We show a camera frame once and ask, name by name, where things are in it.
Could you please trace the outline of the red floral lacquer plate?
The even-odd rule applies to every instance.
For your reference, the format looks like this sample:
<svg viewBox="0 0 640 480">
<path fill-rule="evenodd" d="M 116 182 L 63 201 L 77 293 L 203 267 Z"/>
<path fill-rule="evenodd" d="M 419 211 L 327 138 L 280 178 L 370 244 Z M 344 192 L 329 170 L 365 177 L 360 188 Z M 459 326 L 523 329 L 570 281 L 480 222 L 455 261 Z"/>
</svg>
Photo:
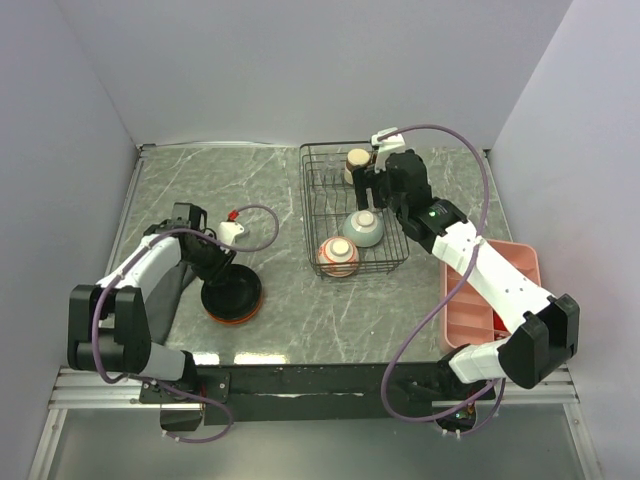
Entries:
<svg viewBox="0 0 640 480">
<path fill-rule="evenodd" d="M 204 283 L 201 303 L 205 311 L 223 318 L 234 318 L 262 302 L 259 276 L 249 267 L 232 264 L 215 283 Z"/>
</svg>

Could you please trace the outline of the beige brown ceramic cup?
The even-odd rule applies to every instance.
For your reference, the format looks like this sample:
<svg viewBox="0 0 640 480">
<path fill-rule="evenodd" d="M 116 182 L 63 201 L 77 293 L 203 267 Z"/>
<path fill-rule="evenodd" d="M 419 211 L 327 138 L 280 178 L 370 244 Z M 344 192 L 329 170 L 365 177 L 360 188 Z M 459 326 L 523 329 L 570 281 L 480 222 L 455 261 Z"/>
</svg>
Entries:
<svg viewBox="0 0 640 480">
<path fill-rule="evenodd" d="M 355 169 L 366 167 L 371 161 L 369 151 L 362 148 L 351 149 L 346 156 L 344 167 L 344 180 L 347 184 L 353 185 L 353 171 Z"/>
</svg>

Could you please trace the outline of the celadon green bowl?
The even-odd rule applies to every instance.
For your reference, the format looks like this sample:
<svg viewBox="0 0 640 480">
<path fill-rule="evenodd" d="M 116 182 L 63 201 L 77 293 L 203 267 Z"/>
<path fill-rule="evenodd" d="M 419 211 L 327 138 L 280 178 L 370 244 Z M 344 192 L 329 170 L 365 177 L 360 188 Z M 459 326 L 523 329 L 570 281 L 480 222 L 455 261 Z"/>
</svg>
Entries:
<svg viewBox="0 0 640 480">
<path fill-rule="evenodd" d="M 379 217 L 368 210 L 350 214 L 343 222 L 342 234 L 358 248 L 370 248 L 383 238 L 384 226 Z"/>
</svg>

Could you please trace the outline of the clear drinking glass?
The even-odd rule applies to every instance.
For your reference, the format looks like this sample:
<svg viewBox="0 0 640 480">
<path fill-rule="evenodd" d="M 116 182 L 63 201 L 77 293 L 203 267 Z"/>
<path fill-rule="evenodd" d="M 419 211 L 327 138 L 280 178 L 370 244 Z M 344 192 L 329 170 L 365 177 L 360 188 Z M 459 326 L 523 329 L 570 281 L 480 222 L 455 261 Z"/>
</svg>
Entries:
<svg viewBox="0 0 640 480">
<path fill-rule="evenodd" d="M 335 155 L 327 155 L 323 157 L 321 161 L 321 174 L 333 177 L 335 175 L 339 175 L 344 166 L 342 164 L 342 160 Z"/>
</svg>

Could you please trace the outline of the black wire dish rack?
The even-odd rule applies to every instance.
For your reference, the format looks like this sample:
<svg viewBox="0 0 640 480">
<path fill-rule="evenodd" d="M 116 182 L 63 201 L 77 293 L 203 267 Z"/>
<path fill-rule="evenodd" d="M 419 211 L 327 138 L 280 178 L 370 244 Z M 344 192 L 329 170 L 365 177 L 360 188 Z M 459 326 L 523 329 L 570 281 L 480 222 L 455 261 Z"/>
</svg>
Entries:
<svg viewBox="0 0 640 480">
<path fill-rule="evenodd" d="M 373 206 L 370 191 L 365 207 L 356 200 L 352 170 L 373 160 L 363 141 L 299 147 L 307 255 L 319 276 L 390 273 L 408 259 L 408 241 L 393 215 Z"/>
</svg>

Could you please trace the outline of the orange white patterned bowl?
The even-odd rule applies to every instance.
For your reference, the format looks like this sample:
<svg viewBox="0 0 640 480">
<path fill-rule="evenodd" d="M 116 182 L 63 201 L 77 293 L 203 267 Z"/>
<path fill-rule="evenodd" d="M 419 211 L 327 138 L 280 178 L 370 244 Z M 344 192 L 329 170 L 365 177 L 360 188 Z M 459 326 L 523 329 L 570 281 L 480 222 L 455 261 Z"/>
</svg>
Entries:
<svg viewBox="0 0 640 480">
<path fill-rule="evenodd" d="M 348 277 L 358 269 L 359 252 L 348 238 L 333 236 L 326 239 L 317 250 L 320 271 L 336 278 Z"/>
</svg>

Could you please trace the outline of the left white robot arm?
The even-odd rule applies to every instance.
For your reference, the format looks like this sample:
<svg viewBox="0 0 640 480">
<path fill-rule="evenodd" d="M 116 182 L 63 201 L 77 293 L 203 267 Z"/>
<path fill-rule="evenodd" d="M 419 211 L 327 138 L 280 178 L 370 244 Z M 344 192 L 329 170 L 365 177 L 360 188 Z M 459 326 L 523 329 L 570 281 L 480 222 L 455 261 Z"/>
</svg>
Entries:
<svg viewBox="0 0 640 480">
<path fill-rule="evenodd" d="M 132 376 L 162 381 L 179 402 L 197 395 L 200 378 L 193 355 L 152 339 L 146 301 L 179 265 L 210 281 L 232 263 L 231 246 L 244 227 L 229 219 L 210 230 L 206 221 L 204 209 L 176 203 L 172 216 L 148 227 L 133 253 L 112 273 L 72 290 L 67 333 L 72 369 L 97 372 L 111 384 Z"/>
</svg>

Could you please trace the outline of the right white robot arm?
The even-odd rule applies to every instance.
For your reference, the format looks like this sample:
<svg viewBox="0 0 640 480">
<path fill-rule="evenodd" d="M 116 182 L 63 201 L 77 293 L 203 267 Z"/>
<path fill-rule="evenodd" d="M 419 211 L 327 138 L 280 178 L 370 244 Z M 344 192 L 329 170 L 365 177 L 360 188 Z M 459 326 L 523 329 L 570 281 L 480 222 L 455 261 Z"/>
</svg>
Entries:
<svg viewBox="0 0 640 480">
<path fill-rule="evenodd" d="M 426 165 L 413 150 L 386 166 L 353 170 L 359 208 L 388 208 L 404 234 L 463 276 L 499 315 L 503 340 L 461 348 L 438 374 L 440 391 L 460 398 L 476 381 L 507 378 L 532 389 L 578 348 L 580 307 L 530 281 L 500 255 L 452 202 L 433 195 Z"/>
</svg>

